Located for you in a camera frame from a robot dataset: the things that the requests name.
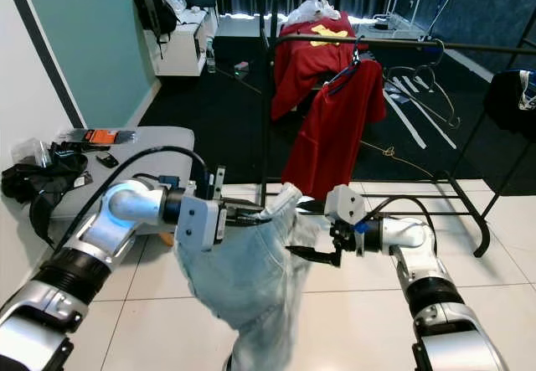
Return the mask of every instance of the denim fabric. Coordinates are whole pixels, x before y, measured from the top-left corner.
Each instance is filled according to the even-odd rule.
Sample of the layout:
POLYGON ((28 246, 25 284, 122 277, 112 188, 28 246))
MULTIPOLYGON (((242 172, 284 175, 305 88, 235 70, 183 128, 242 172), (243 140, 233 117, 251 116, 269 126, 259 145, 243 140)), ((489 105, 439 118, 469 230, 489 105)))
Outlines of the denim fabric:
POLYGON ((239 331, 232 371, 277 371, 290 360, 309 263, 285 246, 313 246, 319 231, 296 215, 301 195, 285 184, 274 202, 257 214, 271 222, 228 227, 223 242, 209 252, 188 252, 176 241, 175 255, 191 292, 239 331))

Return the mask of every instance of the grey table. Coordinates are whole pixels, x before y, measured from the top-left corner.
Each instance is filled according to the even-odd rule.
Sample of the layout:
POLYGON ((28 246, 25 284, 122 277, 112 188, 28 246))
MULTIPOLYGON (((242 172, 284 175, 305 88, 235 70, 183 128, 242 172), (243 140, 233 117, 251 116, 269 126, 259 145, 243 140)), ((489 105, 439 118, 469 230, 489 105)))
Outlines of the grey table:
MULTIPOLYGON (((174 145, 193 150, 193 131, 177 126, 140 126, 135 128, 137 140, 134 143, 112 145, 110 154, 119 163, 124 162, 132 155, 149 147, 161 145, 174 145)), ((95 193, 100 185, 114 172, 114 168, 104 167, 97 162, 97 152, 87 152, 87 170, 93 177, 93 183, 69 191, 54 209, 50 220, 49 235, 58 241, 69 223, 78 214, 85 202, 95 193)), ((181 187, 185 187, 190 177, 192 159, 176 152, 159 152, 141 157, 131 166, 127 167, 117 178, 118 181, 130 178, 135 173, 149 173, 155 176, 173 175, 179 176, 181 187)), ((99 207, 99 201, 95 202, 88 216, 94 214, 99 207)), ((139 230, 138 234, 151 232, 150 228, 139 230)))

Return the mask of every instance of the black rug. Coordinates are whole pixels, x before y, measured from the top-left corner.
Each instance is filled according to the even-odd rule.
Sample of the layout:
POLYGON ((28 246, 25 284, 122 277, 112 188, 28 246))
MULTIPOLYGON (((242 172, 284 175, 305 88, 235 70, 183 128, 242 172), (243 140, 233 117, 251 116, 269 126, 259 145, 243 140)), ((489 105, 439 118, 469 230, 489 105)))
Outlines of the black rug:
MULTIPOLYGON (((249 61, 250 73, 244 81, 262 89, 267 74, 263 62, 265 55, 258 39, 219 37, 214 41, 214 49, 218 67, 224 71, 231 72, 234 64, 249 61)), ((425 64, 437 56, 433 50, 417 49, 373 49, 373 53, 382 65, 389 67, 425 64)), ((458 129, 451 129, 440 121, 437 123, 461 148, 482 111, 487 82, 448 56, 443 58, 435 73, 451 97, 456 114, 461 117, 458 129)), ((200 77, 166 77, 162 83, 140 125, 190 128, 195 133, 195 150, 208 165, 224 164, 227 167, 227 183, 258 183, 261 96, 226 75, 208 74, 206 69, 200 77)), ((422 92, 418 96, 442 115, 448 112, 446 104, 437 99, 438 94, 422 92)), ((394 147, 397 157, 414 162, 430 173, 452 169, 459 150, 452 149, 411 103, 405 103, 402 110, 425 140, 426 149, 417 146, 390 107, 384 121, 367 125, 363 140, 382 148, 394 147)), ((306 113, 307 101, 298 112, 289 113, 271 124, 269 176, 280 177, 306 113)), ((515 153, 522 145, 523 140, 487 122, 471 144, 467 160, 462 160, 456 176, 484 177, 493 188, 497 188, 508 170, 508 164, 515 159, 515 153)), ((534 155, 529 156, 520 167, 515 183, 508 186, 508 193, 536 192, 535 182, 530 177, 536 160, 534 155)), ((426 178, 420 170, 395 162, 370 147, 361 147, 353 176, 370 180, 426 178)))

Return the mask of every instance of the red garment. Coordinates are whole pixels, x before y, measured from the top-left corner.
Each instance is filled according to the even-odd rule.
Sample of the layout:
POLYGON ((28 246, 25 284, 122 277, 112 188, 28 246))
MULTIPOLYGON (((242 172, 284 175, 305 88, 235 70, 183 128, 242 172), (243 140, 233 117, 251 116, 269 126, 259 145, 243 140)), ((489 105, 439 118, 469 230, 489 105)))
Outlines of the red garment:
POLYGON ((369 59, 353 75, 324 85, 301 126, 281 181, 322 200, 336 185, 348 184, 365 122, 385 118, 382 90, 382 67, 369 59))
MULTIPOLYGON (((355 37, 345 12, 341 13, 339 20, 322 18, 313 23, 295 23, 284 27, 280 36, 290 33, 318 34, 311 30, 318 25, 333 32, 346 30, 348 37, 355 37)), ((276 95, 271 102, 271 119, 277 120, 305 99, 318 82, 320 74, 337 74, 349 66, 352 52, 353 44, 324 44, 315 47, 308 41, 292 41, 278 45, 274 68, 276 95)))

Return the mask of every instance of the black wall trim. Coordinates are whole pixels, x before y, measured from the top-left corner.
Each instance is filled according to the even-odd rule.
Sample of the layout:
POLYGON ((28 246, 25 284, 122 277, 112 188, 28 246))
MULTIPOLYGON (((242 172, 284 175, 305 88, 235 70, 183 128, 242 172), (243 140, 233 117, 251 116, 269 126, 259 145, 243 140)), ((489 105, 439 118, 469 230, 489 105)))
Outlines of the black wall trim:
POLYGON ((41 32, 39 32, 39 26, 37 25, 37 21, 32 14, 32 10, 30 9, 28 0, 13 1, 17 6, 18 12, 23 19, 24 26, 26 27, 26 30, 28 30, 28 34, 32 39, 33 46, 37 50, 37 54, 41 59, 41 62, 43 63, 43 67, 47 72, 50 81, 52 82, 52 86, 58 94, 59 101, 61 101, 61 104, 63 105, 71 124, 75 128, 83 127, 82 120, 76 112, 75 104, 70 99, 69 93, 67 92, 67 88, 65 87, 64 82, 59 76, 58 69, 56 68, 54 61, 52 60, 52 56, 47 49, 47 45, 44 42, 43 35, 41 34, 41 32))

